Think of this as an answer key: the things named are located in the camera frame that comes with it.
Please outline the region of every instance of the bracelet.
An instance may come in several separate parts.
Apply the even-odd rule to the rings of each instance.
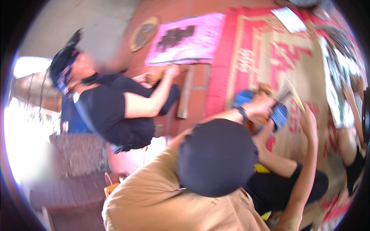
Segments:
[[[232,108],[236,108],[239,111],[239,113],[242,114],[244,123],[248,122],[247,115],[245,114],[245,109],[241,105],[234,103],[232,105]]]

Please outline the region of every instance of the person in black shirt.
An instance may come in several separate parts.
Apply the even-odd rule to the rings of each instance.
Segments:
[[[50,66],[54,85],[73,96],[87,127],[110,142],[114,153],[149,145],[154,136],[153,117],[166,114],[179,96],[179,87],[172,85],[179,67],[169,66],[159,84],[148,89],[140,84],[146,74],[131,79],[120,73],[96,73],[84,53],[74,48],[77,42],[67,44],[54,57]]]

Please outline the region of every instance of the dark beanie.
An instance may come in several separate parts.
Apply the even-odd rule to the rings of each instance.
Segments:
[[[197,125],[179,150],[179,181],[202,196],[225,196],[248,182],[257,154],[252,135],[239,123],[215,119]]]

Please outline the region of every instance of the round wooden tray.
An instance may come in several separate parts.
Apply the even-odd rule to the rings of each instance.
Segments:
[[[149,17],[134,32],[130,40],[131,51],[141,49],[157,32],[159,17]]]

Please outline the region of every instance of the tan shirt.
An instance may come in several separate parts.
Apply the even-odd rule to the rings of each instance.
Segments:
[[[176,161],[177,150],[167,148],[113,190],[102,212],[106,230],[269,230],[242,188],[217,198],[179,189]],[[273,230],[298,230],[301,219]]]

